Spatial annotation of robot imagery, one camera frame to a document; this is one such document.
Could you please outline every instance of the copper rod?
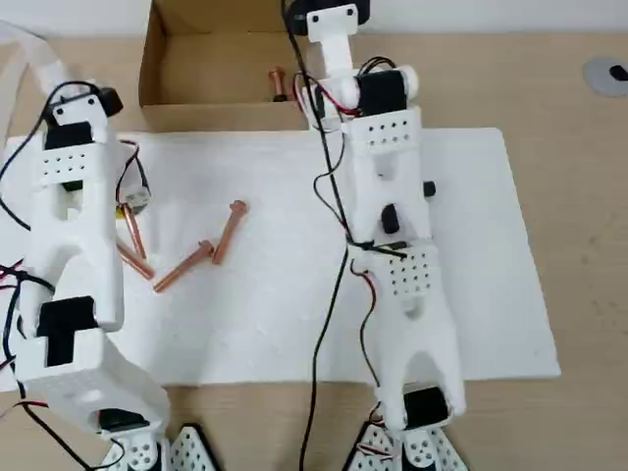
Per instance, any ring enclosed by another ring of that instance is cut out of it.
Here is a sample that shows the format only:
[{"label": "copper rod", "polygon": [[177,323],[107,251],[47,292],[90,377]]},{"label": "copper rod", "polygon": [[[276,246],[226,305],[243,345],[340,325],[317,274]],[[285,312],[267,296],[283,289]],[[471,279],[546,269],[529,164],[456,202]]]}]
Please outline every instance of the copper rod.
[{"label": "copper rod", "polygon": [[122,204],[122,214],[125,216],[127,227],[131,233],[131,241],[133,242],[133,247],[135,247],[135,252],[137,252],[139,258],[146,260],[146,250],[144,249],[144,244],[141,241],[141,235],[139,234],[139,228],[137,227],[137,220],[135,219],[133,210],[127,203]]},{"label": "copper rod", "polygon": [[248,211],[246,203],[239,200],[234,201],[234,204],[232,204],[230,208],[232,208],[232,215],[227,221],[227,225],[223,230],[223,236],[221,237],[218,248],[216,248],[216,252],[214,253],[214,258],[212,259],[212,263],[214,265],[222,265],[225,255],[227,254],[227,250],[229,249],[229,244],[236,232],[236,228]]},{"label": "copper rod", "polygon": [[214,246],[209,240],[202,240],[198,243],[198,249],[189,255],[182,263],[179,264],[172,272],[170,272],[166,278],[155,285],[154,289],[157,292],[165,291],[171,284],[182,277],[195,265],[198,265],[203,260],[210,258],[214,253]]},{"label": "copper rod", "polygon": [[121,258],[127,262],[131,267],[136,270],[142,277],[146,280],[152,280],[155,277],[155,271],[146,264],[142,259],[140,259],[135,252],[133,252],[126,245],[121,243],[119,240],[116,243],[118,245],[118,251],[120,252]]}]

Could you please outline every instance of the red wire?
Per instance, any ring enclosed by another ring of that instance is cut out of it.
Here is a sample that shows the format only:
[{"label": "red wire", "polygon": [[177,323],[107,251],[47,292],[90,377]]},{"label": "red wire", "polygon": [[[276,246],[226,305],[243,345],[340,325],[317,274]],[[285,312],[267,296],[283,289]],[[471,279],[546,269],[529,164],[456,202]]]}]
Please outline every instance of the red wire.
[{"label": "red wire", "polygon": [[[301,73],[296,73],[294,75],[295,78],[297,77],[301,77],[302,74]],[[349,115],[349,116],[357,116],[359,115],[359,110],[357,109],[351,109],[351,108],[346,108],[342,105],[339,104],[338,100],[336,98],[334,98],[332,96],[332,94],[329,92],[329,90],[327,88],[325,88],[319,81],[317,81],[315,78],[310,77],[310,80],[312,80],[316,86],[318,86],[321,91],[323,92],[323,94],[327,97],[328,100],[330,100],[332,102],[332,104],[342,113]],[[296,83],[296,79],[293,81],[292,83],[292,93],[294,93],[294,96],[296,97],[296,92],[297,92],[297,83]]]},{"label": "red wire", "polygon": [[[10,268],[12,270],[16,270],[20,267],[20,265],[22,265],[24,263],[24,258],[21,258],[20,260],[18,260],[16,263],[14,263]],[[0,282],[3,281],[5,278],[7,278],[9,276],[8,273],[3,273],[2,275],[0,275]]]}]

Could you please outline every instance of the perforated plate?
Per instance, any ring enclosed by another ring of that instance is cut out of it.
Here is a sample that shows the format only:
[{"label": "perforated plate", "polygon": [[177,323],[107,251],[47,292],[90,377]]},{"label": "perforated plate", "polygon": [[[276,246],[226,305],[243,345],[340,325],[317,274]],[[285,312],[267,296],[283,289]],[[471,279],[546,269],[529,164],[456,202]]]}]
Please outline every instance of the perforated plate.
[{"label": "perforated plate", "polygon": [[205,447],[205,442],[194,427],[183,427],[173,443],[171,453],[173,471],[219,471]]},{"label": "perforated plate", "polygon": [[[359,440],[360,444],[369,445],[380,451],[393,450],[393,441],[386,431],[370,425]],[[460,458],[443,429],[413,430],[404,433],[403,449],[407,462],[416,469],[434,469],[436,471],[467,471],[466,464]],[[401,460],[380,459],[370,456],[359,449],[346,471],[400,471]]]},{"label": "perforated plate", "polygon": [[[369,425],[362,435],[360,444],[370,446],[382,452],[393,451],[393,441],[386,431],[376,425]],[[377,455],[367,455],[357,449],[347,471],[393,471],[393,461]]]},{"label": "perforated plate", "polygon": [[401,252],[407,254],[407,257],[403,260],[390,257],[389,275],[392,293],[409,300],[425,294],[437,280],[438,277],[433,274],[437,259],[434,248],[428,245]]},{"label": "perforated plate", "polygon": [[417,147],[420,127],[418,108],[359,118],[347,125],[354,154],[364,156],[403,152]]},{"label": "perforated plate", "polygon": [[455,450],[443,429],[433,429],[430,431],[432,443],[436,446],[441,461],[443,471],[467,471],[468,468],[462,458]]},{"label": "perforated plate", "polygon": [[[137,460],[137,464],[141,465],[143,458],[143,448],[140,446],[135,451],[132,450],[130,441],[120,440],[127,452],[120,463],[115,464],[111,471],[131,471],[131,462]],[[183,427],[181,433],[172,444],[171,449],[168,447],[168,441],[164,440],[160,443],[162,447],[162,463],[170,461],[170,466],[163,465],[161,471],[220,471],[215,460],[212,458],[211,451],[207,449],[203,438],[192,426]],[[108,465],[116,462],[120,457],[120,448],[113,445],[107,455],[103,458],[102,464]]]},{"label": "perforated plate", "polygon": [[436,462],[436,469],[441,469],[437,447],[427,431],[413,430],[406,432],[403,436],[403,449],[408,462],[415,468],[429,468]]}]

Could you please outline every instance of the white plastic part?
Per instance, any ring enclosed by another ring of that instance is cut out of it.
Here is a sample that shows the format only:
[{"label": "white plastic part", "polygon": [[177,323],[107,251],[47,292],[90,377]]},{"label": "white plastic part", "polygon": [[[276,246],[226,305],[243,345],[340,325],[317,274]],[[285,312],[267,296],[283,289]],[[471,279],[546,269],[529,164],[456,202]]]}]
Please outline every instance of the white plastic part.
[{"label": "white plastic part", "polygon": [[218,471],[194,427],[183,427],[173,442],[171,465],[173,471]]},{"label": "white plastic part", "polygon": [[[128,362],[101,329],[75,333],[72,363],[46,367],[47,338],[28,339],[17,351],[17,377],[41,394],[51,410],[104,439],[137,433],[163,434],[170,401],[141,368]],[[98,412],[121,409],[140,414],[148,424],[124,432],[101,431]]]},{"label": "white plastic part", "polygon": [[379,453],[392,450],[393,458],[357,449],[347,471],[401,471],[400,454],[413,468],[434,471],[467,471],[467,466],[441,428],[402,432],[395,440],[389,431],[370,425],[358,440]]},{"label": "white plastic part", "polygon": [[411,66],[401,66],[397,68],[403,74],[405,93],[408,101],[413,100],[419,94],[419,76]]},{"label": "white plastic part", "polygon": [[353,4],[310,12],[307,30],[311,42],[320,42],[328,77],[353,69],[348,37],[357,33],[358,12]]},{"label": "white plastic part", "polygon": [[[25,266],[29,273],[53,285],[61,278],[68,261],[83,255],[91,265],[96,284],[92,287],[94,317],[102,329],[118,331],[124,323],[122,262],[116,249],[115,173],[125,147],[107,126],[100,102],[94,95],[55,109],[61,125],[89,121],[93,143],[43,150],[32,162],[34,192],[30,248]],[[82,181],[80,208],[63,188],[63,183]],[[25,284],[21,311],[26,334],[34,336],[39,308],[51,299],[50,292],[36,284]]]},{"label": "white plastic part", "polygon": [[125,453],[120,461],[122,451],[117,445],[112,445],[109,452],[102,460],[103,466],[110,466],[111,471],[148,471],[157,463],[157,457],[161,458],[159,471],[171,471],[171,447],[166,438],[157,439],[155,436],[141,434],[136,437],[118,439]]},{"label": "white plastic part", "polygon": [[394,204],[402,222],[397,240],[432,236],[421,179],[418,107],[358,118],[346,125],[355,204],[349,225],[357,241],[391,242],[381,227],[383,209]]},{"label": "white plastic part", "polygon": [[415,362],[430,373],[412,385],[415,389],[438,386],[445,395],[447,419],[466,408],[456,329],[436,246],[430,240],[415,241],[412,248],[400,252],[407,255],[404,261],[376,253],[363,258],[369,260],[378,292],[372,321],[381,383],[376,395],[386,425],[394,431],[405,429],[403,396]]}]

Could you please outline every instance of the white foam sheet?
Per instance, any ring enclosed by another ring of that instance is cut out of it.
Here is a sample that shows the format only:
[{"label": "white foam sheet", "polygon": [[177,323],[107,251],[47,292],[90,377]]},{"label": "white foam sheet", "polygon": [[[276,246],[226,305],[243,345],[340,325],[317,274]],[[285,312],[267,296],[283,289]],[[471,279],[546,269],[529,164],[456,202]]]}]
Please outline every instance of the white foam sheet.
[{"label": "white foam sheet", "polygon": [[[498,130],[425,130],[426,180],[445,289],[467,380],[560,374],[536,267]],[[229,204],[250,213],[225,265],[197,267],[163,294],[125,268],[122,353],[164,385],[309,381],[311,356],[343,251],[343,234],[312,192],[324,170],[310,132],[125,134],[140,142],[154,198],[139,218],[156,280],[204,238],[217,243]],[[15,148],[12,139],[8,151]],[[340,141],[333,137],[334,152]],[[28,148],[3,194],[27,218]],[[0,216],[0,260],[24,255],[25,234]],[[127,237],[124,224],[119,233]],[[75,259],[58,296],[89,293]],[[5,306],[9,293],[0,293]],[[320,357],[323,381],[370,382],[358,328],[370,303],[345,276]],[[4,323],[5,309],[0,311]],[[14,349],[20,336],[13,335]],[[8,373],[0,389],[13,387]]]}]

